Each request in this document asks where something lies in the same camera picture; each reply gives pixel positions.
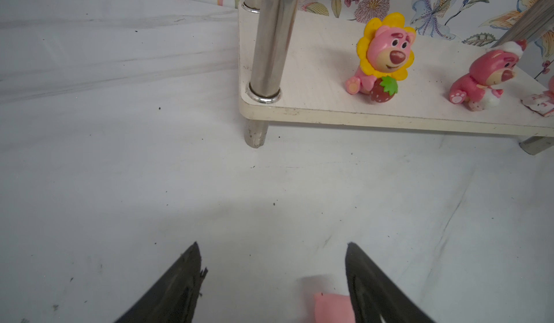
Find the pink bear with yellow flower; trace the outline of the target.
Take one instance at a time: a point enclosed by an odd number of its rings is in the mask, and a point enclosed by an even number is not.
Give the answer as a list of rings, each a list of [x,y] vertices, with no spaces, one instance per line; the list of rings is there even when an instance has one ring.
[[[346,80],[346,92],[366,95],[374,103],[390,101],[398,94],[398,82],[408,78],[408,68],[415,59],[415,41],[416,31],[405,26],[401,13],[369,20],[356,44],[359,66]]]

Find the pink pig toy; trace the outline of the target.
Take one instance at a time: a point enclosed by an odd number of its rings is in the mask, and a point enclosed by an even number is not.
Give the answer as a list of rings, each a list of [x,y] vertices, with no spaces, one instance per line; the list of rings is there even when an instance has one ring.
[[[350,296],[318,293],[314,295],[316,323],[355,323]]]

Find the dark pink strawberry bear toy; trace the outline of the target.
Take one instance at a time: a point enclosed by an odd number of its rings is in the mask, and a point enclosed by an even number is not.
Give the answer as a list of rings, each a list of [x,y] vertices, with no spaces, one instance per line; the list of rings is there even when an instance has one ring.
[[[471,111],[498,106],[504,91],[495,86],[515,77],[514,68],[526,48],[526,40],[509,41],[489,48],[471,64],[469,72],[451,86],[450,102],[455,105],[464,103]]]

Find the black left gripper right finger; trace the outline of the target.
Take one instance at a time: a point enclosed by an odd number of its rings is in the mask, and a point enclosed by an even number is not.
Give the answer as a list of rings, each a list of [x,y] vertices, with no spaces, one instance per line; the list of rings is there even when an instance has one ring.
[[[348,243],[345,266],[356,322],[434,322],[354,242]]]

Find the pink white round figurine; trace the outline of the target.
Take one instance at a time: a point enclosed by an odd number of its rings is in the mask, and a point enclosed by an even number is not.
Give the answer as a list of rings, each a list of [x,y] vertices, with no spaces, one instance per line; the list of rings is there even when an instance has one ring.
[[[548,82],[548,89],[541,94],[529,95],[521,100],[522,105],[542,117],[553,117],[554,114],[554,76]]]

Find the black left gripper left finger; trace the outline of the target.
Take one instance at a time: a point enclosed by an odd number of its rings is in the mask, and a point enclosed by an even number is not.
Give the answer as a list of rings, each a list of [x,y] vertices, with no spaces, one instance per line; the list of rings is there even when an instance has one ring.
[[[191,322],[208,270],[195,242],[116,323]]]

